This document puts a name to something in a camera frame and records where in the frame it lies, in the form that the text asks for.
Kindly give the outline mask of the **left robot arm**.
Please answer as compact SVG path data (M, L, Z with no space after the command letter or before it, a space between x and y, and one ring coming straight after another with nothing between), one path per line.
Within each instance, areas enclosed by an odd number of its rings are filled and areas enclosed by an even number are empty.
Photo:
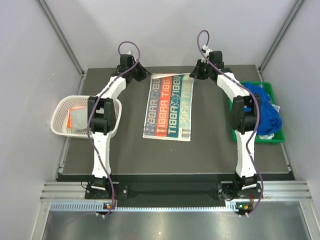
M121 114L116 113L118 96L132 80L143 81L152 74L130 52L121 54L119 65L100 93L87 101L87 136L93 147L93 179L89 189L96 190L102 198L115 199L115 187L111 179L110 142L118 130Z

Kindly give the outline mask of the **blue patterned towel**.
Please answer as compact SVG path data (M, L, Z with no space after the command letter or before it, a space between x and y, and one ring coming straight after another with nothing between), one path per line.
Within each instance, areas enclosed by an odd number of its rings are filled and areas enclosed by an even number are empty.
M275 135L282 128L282 118L279 114L280 107L273 101L273 90L270 83L246 82L244 87L254 95L260 96L260 124L257 128L259 136Z

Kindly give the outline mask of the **white perforated plastic basket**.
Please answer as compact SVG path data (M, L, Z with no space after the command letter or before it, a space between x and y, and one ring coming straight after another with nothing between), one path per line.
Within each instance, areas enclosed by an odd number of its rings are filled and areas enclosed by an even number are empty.
M89 95L70 95L63 98L55 108L50 122L53 133L69 138L87 139L87 129L72 130L67 127L70 109L88 108Z

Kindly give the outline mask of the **cream patterned towel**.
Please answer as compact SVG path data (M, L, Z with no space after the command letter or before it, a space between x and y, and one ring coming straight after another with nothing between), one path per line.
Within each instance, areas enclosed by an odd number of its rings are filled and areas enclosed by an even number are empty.
M155 74L150 79L145 139L189 142L194 79L188 73Z

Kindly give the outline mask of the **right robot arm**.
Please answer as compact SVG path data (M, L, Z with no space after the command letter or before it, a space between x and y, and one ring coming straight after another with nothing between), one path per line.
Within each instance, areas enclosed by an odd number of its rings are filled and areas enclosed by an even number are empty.
M236 80L229 68L225 68L221 51L204 46L200 53L202 58L189 76L197 80L211 79L232 102L229 123L236 135L237 165L232 185L223 186L220 196L228 201L245 198L258 184L254 158L261 99Z

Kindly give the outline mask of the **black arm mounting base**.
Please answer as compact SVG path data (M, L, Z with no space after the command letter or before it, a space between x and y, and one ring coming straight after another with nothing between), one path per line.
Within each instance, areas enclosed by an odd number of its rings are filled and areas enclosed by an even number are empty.
M255 188L238 191L231 182L120 182L114 183L117 207L216 207L232 200L258 200ZM111 200L102 190L86 188L88 200Z

